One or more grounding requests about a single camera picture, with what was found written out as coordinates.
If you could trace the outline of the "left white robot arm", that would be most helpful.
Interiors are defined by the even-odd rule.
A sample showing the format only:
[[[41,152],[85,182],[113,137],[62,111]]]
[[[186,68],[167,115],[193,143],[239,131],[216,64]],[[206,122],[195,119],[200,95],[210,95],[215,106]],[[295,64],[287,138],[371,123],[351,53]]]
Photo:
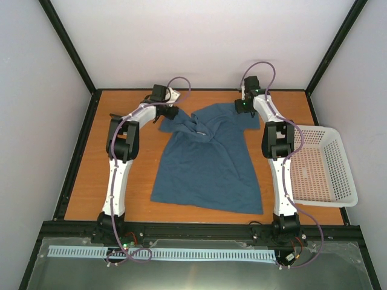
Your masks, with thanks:
[[[126,236],[125,195],[128,175],[140,149],[140,130],[161,116],[170,120],[178,114],[175,103],[181,94],[170,86],[154,85],[136,109],[127,115],[111,115],[106,152],[109,158],[109,180],[97,228],[112,243]]]

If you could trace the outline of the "black brooch box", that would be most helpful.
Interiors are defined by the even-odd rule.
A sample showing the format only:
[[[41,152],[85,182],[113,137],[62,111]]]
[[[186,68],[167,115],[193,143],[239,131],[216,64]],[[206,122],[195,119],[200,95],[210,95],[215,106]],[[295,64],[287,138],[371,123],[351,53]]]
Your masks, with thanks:
[[[109,116],[110,116],[112,119],[118,119],[118,120],[120,120],[120,119],[123,118],[121,115],[117,115],[117,114],[110,114]]]

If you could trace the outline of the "blue t-shirt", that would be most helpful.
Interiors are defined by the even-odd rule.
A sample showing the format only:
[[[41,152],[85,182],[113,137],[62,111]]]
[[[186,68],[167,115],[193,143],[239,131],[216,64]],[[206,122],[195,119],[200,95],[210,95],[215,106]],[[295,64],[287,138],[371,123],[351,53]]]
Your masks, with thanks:
[[[217,103],[187,115],[165,118],[159,130],[170,133],[151,201],[213,210],[262,214],[259,182],[244,133],[260,128],[258,115],[237,113],[232,103]]]

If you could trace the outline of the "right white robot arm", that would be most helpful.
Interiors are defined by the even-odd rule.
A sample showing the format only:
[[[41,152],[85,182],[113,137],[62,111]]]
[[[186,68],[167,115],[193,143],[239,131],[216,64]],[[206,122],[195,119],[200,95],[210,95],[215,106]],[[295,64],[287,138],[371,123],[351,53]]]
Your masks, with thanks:
[[[235,100],[236,112],[259,114],[264,122],[261,150],[270,165],[275,193],[271,239],[281,245],[298,236],[301,228],[290,174],[294,125],[278,111],[268,90],[261,88],[256,76],[243,78],[240,91],[241,98]]]

